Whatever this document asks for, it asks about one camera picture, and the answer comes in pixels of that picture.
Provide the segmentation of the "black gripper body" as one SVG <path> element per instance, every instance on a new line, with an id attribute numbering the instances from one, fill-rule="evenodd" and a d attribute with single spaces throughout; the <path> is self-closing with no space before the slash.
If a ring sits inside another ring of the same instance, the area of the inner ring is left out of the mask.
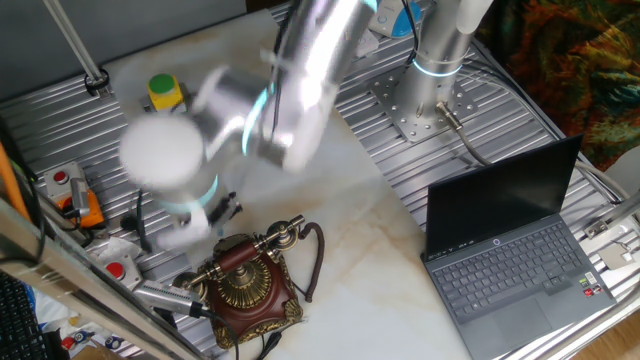
<path id="1" fill-rule="evenodd" d="M 208 214 L 208 224 L 210 226 L 223 226 L 242 211 L 243 207 L 238 202 L 237 193 L 231 192 L 222 197 L 218 205 Z"/>

